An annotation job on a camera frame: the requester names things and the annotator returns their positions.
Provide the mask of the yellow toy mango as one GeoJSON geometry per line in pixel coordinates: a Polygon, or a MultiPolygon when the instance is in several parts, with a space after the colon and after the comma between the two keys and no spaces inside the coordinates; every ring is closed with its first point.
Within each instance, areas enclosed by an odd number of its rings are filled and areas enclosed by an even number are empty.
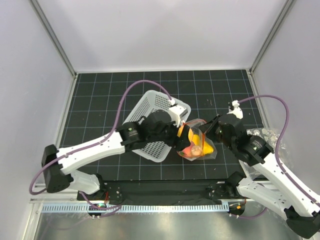
{"type": "MultiPolygon", "coordinates": [[[[179,128],[178,132],[177,132],[177,136],[181,137],[183,129],[184,128],[188,128],[188,125],[183,125],[179,128]]],[[[200,143],[200,137],[198,134],[196,134],[191,128],[188,129],[188,139],[190,142],[193,142],[195,145],[199,145],[200,143]]]]}

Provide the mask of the clear zip bag orange zipper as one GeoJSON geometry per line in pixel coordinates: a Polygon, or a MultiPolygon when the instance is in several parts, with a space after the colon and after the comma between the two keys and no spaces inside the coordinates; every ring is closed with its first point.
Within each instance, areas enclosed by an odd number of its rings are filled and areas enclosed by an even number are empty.
{"type": "Polygon", "coordinates": [[[218,152],[213,141],[200,130],[200,126],[206,123],[205,120],[196,118],[185,122],[178,129],[175,149],[179,156],[191,162],[216,158],[218,152]]]}

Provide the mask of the yellow toy pear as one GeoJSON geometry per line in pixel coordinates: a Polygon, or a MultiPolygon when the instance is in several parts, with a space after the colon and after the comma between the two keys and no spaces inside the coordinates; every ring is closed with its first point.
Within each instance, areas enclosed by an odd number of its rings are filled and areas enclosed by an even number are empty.
{"type": "Polygon", "coordinates": [[[200,148],[203,156],[210,155],[215,151],[214,147],[207,143],[205,140],[201,142],[200,148]]]}

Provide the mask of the white perforated plastic basket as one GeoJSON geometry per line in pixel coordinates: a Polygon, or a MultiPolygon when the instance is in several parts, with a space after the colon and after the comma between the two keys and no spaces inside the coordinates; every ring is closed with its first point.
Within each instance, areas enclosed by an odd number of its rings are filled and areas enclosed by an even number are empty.
{"type": "Polygon", "coordinates": [[[191,107],[177,98],[172,98],[171,103],[165,93],[148,90],[138,101],[124,123],[116,128],[122,137],[122,145],[126,152],[134,152],[145,159],[160,163],[165,160],[171,148],[162,141],[148,142],[148,126],[152,123],[162,121],[164,123],[174,122],[168,113],[168,109],[175,105],[187,108],[187,114],[182,117],[186,122],[191,107]]]}

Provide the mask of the pink toy peach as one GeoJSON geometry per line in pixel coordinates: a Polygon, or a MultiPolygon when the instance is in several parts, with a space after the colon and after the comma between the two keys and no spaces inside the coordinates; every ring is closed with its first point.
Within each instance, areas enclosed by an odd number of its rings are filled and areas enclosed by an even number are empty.
{"type": "Polygon", "coordinates": [[[187,157],[187,158],[192,158],[193,157],[193,154],[192,154],[192,146],[189,146],[189,147],[186,147],[185,149],[183,149],[180,154],[183,156],[183,157],[187,157]]]}

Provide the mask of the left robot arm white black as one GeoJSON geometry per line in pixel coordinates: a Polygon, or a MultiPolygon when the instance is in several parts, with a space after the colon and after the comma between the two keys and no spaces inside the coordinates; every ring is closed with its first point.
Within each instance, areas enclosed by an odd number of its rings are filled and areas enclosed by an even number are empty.
{"type": "Polygon", "coordinates": [[[191,144],[189,132],[185,123],[176,123],[169,113],[158,110],[79,145],[60,149],[49,145],[42,157],[45,189],[48,193],[72,189],[101,200],[106,195],[102,177],[81,172],[79,168],[106,157],[143,149],[149,143],[163,142],[182,151],[191,144]]]}

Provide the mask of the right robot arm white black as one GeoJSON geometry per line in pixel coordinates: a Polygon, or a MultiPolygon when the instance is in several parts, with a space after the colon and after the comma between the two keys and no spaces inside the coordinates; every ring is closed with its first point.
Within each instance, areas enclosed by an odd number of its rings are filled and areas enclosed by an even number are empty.
{"type": "Polygon", "coordinates": [[[302,238],[310,239],[320,230],[320,196],[277,158],[273,147],[262,137],[248,134],[240,118],[230,113],[217,115],[200,130],[210,140],[223,143],[240,163],[258,171],[278,190],[272,191],[235,172],[225,185],[230,198],[242,196],[258,202],[283,218],[302,238]]]}

